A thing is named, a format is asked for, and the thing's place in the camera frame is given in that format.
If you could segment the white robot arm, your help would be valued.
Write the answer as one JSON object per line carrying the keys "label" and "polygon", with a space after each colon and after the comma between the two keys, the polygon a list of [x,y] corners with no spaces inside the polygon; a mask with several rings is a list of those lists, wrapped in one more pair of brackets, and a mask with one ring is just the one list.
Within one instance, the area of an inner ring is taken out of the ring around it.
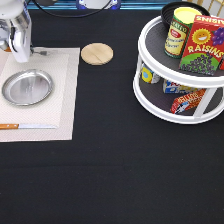
{"label": "white robot arm", "polygon": [[27,62],[31,55],[31,30],[25,0],[0,0],[0,49],[10,49],[17,62]]}

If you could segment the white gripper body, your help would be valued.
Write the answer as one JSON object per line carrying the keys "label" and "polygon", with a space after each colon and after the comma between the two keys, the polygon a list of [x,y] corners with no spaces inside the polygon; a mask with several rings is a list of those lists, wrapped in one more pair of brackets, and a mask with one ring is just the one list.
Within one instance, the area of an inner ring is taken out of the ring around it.
{"label": "white gripper body", "polygon": [[0,10],[0,49],[10,49],[15,60],[25,63],[31,54],[32,22],[26,9],[3,12]]}

